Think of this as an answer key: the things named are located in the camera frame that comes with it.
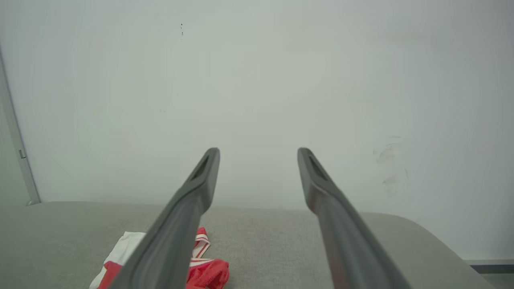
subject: gray upholstery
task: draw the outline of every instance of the gray upholstery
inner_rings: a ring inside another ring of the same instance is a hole
[[[0,208],[2,288],[87,288],[124,231],[146,231],[162,206],[51,202]],[[431,233],[409,220],[363,213],[414,288],[492,288]],[[230,263],[231,288],[331,288],[309,211],[211,208],[206,258]]]

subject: floor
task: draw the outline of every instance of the floor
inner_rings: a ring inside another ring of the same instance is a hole
[[[496,289],[514,289],[514,274],[482,274]]]

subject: red and white fabric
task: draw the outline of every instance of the red and white fabric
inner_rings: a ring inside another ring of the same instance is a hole
[[[91,282],[89,289],[107,289],[144,235],[144,233],[138,232],[125,232],[114,246],[113,251],[105,259],[102,271]],[[227,262],[220,259],[201,258],[210,245],[205,228],[198,229],[195,247],[189,263],[186,289],[206,287],[209,289],[223,289],[223,286],[227,283],[229,278],[229,264]]]

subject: gray sofa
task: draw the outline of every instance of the gray sofa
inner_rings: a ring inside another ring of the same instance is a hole
[[[0,208],[1,288],[88,288],[125,231],[146,231],[163,206],[50,202]],[[413,288],[493,288],[434,235],[397,216],[362,213]],[[232,288],[332,288],[310,211],[210,208],[204,258],[230,263]]]

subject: red cloth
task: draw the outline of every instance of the red cloth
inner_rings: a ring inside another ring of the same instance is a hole
[[[100,282],[100,286],[98,286],[98,289],[107,289],[109,287],[109,284],[114,280],[114,277],[118,275],[118,272],[121,270],[121,265],[118,263],[114,263],[113,261],[109,261],[103,265],[105,269],[107,269],[107,272],[105,272],[105,275],[102,278],[102,282]]]
[[[103,276],[98,289],[107,289],[122,267],[120,264],[112,261],[107,262],[104,266],[107,272]],[[220,259],[210,260],[201,265],[189,267],[186,289],[204,289],[205,287],[209,287],[209,289],[223,289],[223,286],[228,281],[228,277],[227,262]]]
[[[189,267],[186,289],[205,287],[209,287],[209,289],[223,289],[223,286],[228,281],[228,276],[227,262],[220,259],[210,260],[201,265]]]
[[[193,257],[189,263],[186,289],[223,289],[228,281],[228,263],[220,259],[199,259],[209,247],[205,228],[198,229]],[[98,289],[107,289],[114,280],[122,266],[116,262],[108,261],[104,264],[105,275]]]

